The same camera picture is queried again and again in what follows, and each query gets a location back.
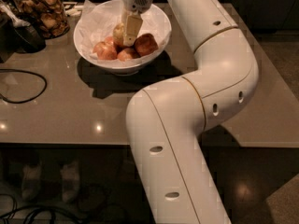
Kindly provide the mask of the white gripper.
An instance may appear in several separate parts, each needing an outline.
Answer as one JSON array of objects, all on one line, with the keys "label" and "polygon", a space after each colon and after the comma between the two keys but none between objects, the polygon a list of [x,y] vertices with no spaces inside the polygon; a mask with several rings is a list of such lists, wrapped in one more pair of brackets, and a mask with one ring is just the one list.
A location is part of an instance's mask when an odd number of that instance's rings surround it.
[{"label": "white gripper", "polygon": [[143,24],[140,14],[145,13],[150,9],[153,0],[122,1],[124,8],[127,10],[123,10],[121,14],[121,22],[124,24],[123,45],[131,47],[135,43]]}]

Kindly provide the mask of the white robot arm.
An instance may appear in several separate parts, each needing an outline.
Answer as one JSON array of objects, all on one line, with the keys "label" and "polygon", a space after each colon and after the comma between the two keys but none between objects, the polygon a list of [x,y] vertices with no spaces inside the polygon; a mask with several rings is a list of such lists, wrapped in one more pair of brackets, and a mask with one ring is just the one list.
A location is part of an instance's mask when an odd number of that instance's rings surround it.
[{"label": "white robot arm", "polygon": [[195,69],[132,97],[126,111],[130,148],[156,224],[231,224],[198,138],[246,106],[258,64],[218,0],[167,1]]}]

